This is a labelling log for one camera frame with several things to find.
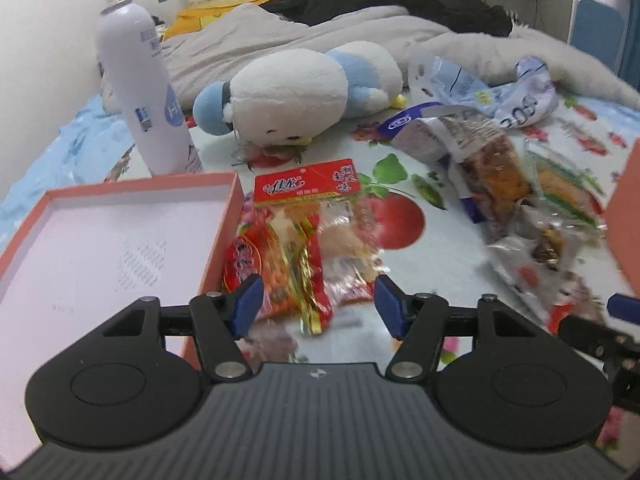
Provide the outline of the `silver snack packet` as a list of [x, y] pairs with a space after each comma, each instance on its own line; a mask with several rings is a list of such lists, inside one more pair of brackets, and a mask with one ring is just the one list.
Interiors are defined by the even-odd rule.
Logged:
[[569, 314], [602, 324], [603, 304], [574, 271], [585, 225], [533, 200], [520, 200], [502, 237], [487, 245], [491, 267], [526, 311], [555, 334]]

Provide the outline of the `red clear snack packet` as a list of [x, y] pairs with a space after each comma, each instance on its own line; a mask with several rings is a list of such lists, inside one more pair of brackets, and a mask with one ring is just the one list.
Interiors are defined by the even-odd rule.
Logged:
[[258, 318], [297, 314], [320, 335], [334, 310], [367, 301], [383, 270], [373, 218], [349, 158], [260, 174], [229, 246], [222, 284], [264, 283]]

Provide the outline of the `green snack packet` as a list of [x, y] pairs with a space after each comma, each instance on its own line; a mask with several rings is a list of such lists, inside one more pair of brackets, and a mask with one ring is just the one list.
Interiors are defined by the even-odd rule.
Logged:
[[598, 232], [605, 230], [604, 192], [587, 170], [544, 144], [524, 142], [524, 164], [541, 200]]

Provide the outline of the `blue white snack bag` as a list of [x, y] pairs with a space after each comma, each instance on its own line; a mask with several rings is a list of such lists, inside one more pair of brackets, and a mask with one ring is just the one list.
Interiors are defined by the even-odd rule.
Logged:
[[496, 233], [532, 194], [510, 139], [471, 107], [413, 105], [382, 122], [378, 133], [418, 162], [443, 166], [470, 219]]

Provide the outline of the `fruit pattern mat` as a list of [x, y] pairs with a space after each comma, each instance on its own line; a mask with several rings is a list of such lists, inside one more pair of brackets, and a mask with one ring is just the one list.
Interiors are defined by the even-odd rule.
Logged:
[[[234, 170], [250, 193], [258, 174], [349, 158], [363, 175], [382, 260], [392, 279], [407, 292], [427, 290], [452, 304], [472, 306], [484, 292], [495, 292], [516, 310], [524, 304], [491, 269], [480, 226], [464, 211], [457, 185], [441, 164], [417, 162], [378, 135], [386, 113], [340, 122], [314, 139], [300, 155], [244, 154], [234, 136], [190, 133], [208, 172]], [[548, 122], [510, 137], [514, 148], [526, 140], [548, 143], [595, 178], [598, 200], [606, 203], [639, 136], [639, 114], [603, 100], [572, 96]], [[262, 362], [377, 362], [386, 367], [398, 347], [372, 304], [339, 307], [328, 330], [306, 336], [296, 318], [257, 323], [240, 346], [253, 365]]]

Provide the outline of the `pink cardboard box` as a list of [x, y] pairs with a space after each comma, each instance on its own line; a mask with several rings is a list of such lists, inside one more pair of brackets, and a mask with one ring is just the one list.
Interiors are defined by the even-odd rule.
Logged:
[[640, 292], [640, 146], [634, 142], [626, 167], [605, 208], [606, 242], [629, 287]]

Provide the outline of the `pink box lid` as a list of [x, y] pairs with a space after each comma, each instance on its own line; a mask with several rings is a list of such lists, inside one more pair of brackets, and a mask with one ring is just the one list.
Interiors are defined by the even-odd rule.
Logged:
[[218, 289], [244, 194], [237, 174], [182, 174], [44, 194], [1, 254], [1, 465], [39, 445], [26, 413], [38, 368], [142, 296]]

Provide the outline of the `light blue bedsheet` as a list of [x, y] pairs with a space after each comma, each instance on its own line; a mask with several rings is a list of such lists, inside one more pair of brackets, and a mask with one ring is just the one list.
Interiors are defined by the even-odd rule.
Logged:
[[104, 181], [133, 147], [122, 115], [107, 114], [100, 96], [88, 99], [2, 200], [1, 245], [9, 243], [45, 192]]

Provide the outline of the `crumpled blue white bag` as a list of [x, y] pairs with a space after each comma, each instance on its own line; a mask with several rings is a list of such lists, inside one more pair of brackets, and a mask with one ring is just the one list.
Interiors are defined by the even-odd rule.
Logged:
[[407, 81], [416, 104], [451, 106], [465, 115], [481, 114], [505, 129], [536, 124], [559, 105], [547, 65], [534, 56], [516, 63], [511, 81], [491, 87], [461, 66], [413, 47]]

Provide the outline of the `white blue plush toy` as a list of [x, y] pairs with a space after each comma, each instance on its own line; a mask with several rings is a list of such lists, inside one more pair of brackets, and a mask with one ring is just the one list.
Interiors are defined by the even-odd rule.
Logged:
[[270, 148], [307, 144], [343, 119], [390, 108], [404, 78], [390, 52], [370, 41], [326, 53], [292, 49], [258, 58], [195, 98], [196, 124], [212, 136], [237, 134]]

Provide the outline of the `white spray bottle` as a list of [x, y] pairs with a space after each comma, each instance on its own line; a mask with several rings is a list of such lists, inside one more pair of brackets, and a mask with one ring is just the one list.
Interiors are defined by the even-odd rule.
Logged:
[[151, 14], [134, 0], [105, 0], [96, 48], [115, 101], [150, 174], [197, 174], [198, 150], [171, 87]]

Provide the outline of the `grey duvet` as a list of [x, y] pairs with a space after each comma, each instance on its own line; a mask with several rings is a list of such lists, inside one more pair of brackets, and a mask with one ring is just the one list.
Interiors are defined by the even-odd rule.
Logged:
[[374, 6], [308, 26], [243, 3], [199, 32], [171, 37], [158, 47], [180, 106], [190, 110], [208, 84], [231, 79], [255, 58], [290, 49], [326, 52], [360, 40], [385, 48], [401, 70], [408, 68], [411, 47], [420, 46], [490, 86], [513, 80], [516, 63], [536, 56], [552, 80], [570, 92], [639, 106], [638, 91], [603, 63], [543, 32], [518, 26], [507, 37], [458, 34], [401, 6]]

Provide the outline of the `blue padded chair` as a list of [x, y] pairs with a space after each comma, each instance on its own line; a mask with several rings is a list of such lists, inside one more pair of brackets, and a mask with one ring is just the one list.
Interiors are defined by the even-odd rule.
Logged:
[[616, 72], [625, 20], [616, 9], [597, 0], [579, 0], [574, 12], [570, 45]]

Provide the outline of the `yellow pillow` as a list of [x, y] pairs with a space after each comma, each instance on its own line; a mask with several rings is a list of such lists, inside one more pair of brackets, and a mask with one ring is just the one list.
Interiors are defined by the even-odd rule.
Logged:
[[229, 0], [210, 2], [202, 6], [188, 6], [176, 14], [171, 24], [160, 34], [160, 40], [165, 41], [175, 36], [199, 32], [243, 3], [259, 6], [267, 1], [270, 0]]

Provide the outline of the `black clothes pile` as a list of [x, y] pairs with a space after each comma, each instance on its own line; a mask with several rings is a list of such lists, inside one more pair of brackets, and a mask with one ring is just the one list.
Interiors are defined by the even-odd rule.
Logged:
[[488, 6], [482, 0], [270, 0], [260, 5], [268, 12], [308, 26], [375, 6], [401, 6], [412, 16], [460, 34], [506, 37], [513, 27], [512, 18], [502, 6]]

